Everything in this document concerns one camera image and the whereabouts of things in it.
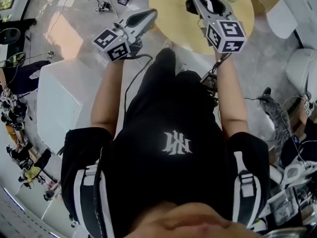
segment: tabletop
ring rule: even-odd
[[[199,16],[187,12],[185,2],[186,0],[149,0],[150,8],[158,10],[156,26],[175,44],[195,53],[214,55],[213,48],[208,46],[198,26]],[[237,0],[230,5],[249,37],[254,25],[251,0]]]

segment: gray floor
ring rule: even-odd
[[[125,10],[129,10],[129,7],[117,4],[116,0],[111,1],[118,16]],[[71,7],[64,9],[57,5],[58,2],[59,0],[31,1],[25,18],[34,17],[38,24],[31,28],[31,47],[30,43],[26,41],[26,53],[29,53],[30,48],[31,57],[54,51],[53,61],[77,57],[89,68],[93,68],[101,74],[106,66],[106,61],[91,45],[91,40],[117,19],[115,13],[113,10],[95,13],[97,6],[95,0],[75,0]],[[148,0],[130,0],[129,4],[140,8],[148,7]],[[144,47],[140,53],[145,52],[155,56],[165,40],[166,37],[158,29],[149,31],[143,37]],[[268,86],[272,88],[273,97],[281,104],[290,96],[296,95],[296,89],[287,81],[285,68],[297,46],[298,42],[294,35],[287,40],[282,40],[272,33],[262,33],[254,29],[242,53],[233,55],[245,97],[255,98]],[[180,47],[175,47],[175,52],[179,63],[186,63],[190,70],[196,71],[200,76],[203,76],[214,64],[212,56],[194,54]],[[33,58],[31,62],[45,60],[46,57],[47,55],[38,56]],[[139,60],[141,64],[145,64],[146,61],[146,58]],[[140,68],[141,66],[136,61],[130,60],[125,63],[122,93]],[[133,84],[128,94],[128,102],[136,94],[141,80],[142,76]],[[29,115],[32,118],[32,120],[27,119],[26,131],[36,148],[43,152],[46,146],[38,137],[36,128],[36,96],[37,93],[33,92],[26,98],[29,105]],[[247,104],[251,133],[264,140],[270,140],[273,129],[267,116],[259,107],[258,101],[247,100]],[[214,113],[218,120],[218,110],[216,109]],[[122,114],[123,101],[121,101],[118,130],[122,128]],[[54,156],[46,171],[58,179],[60,178],[60,165],[61,159]]]

